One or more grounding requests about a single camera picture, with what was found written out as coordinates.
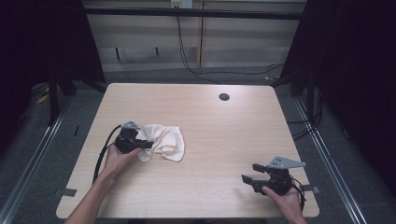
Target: crumpled towel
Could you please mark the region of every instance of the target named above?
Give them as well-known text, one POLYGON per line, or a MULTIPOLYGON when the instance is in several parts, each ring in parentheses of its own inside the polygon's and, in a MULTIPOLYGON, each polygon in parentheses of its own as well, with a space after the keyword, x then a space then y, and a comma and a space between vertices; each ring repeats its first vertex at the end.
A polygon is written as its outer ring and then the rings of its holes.
POLYGON ((162 154, 170 161, 181 161, 184 156, 184 140, 179 127, 165 127, 149 124, 138 131, 138 139, 154 142, 152 148, 145 148, 137 156, 142 162, 149 161, 152 153, 162 154))

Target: forearm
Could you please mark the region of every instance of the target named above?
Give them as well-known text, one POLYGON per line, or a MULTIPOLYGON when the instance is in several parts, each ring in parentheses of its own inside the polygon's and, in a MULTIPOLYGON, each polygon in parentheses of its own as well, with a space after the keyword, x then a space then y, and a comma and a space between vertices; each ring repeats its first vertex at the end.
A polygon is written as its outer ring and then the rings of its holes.
POLYGON ((95 223, 102 200, 105 198, 111 175, 99 174, 91 189, 65 223, 95 223))
POLYGON ((294 220, 288 220, 289 224, 306 224, 304 217, 296 217, 294 220))

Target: human hand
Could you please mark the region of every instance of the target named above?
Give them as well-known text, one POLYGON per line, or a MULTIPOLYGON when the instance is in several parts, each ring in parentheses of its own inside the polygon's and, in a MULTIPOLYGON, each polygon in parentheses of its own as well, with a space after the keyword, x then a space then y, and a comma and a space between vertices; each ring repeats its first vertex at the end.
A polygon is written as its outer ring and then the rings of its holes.
POLYGON ((113 179, 141 151, 142 148, 139 147, 129 153, 121 153, 114 144, 111 144, 107 150, 105 167, 102 173, 109 175, 113 179))
POLYGON ((297 189, 291 188, 289 192, 282 196, 265 186, 262 187, 262 191, 275 202, 280 213, 289 223, 306 223, 303 211, 301 210, 300 195, 297 189))

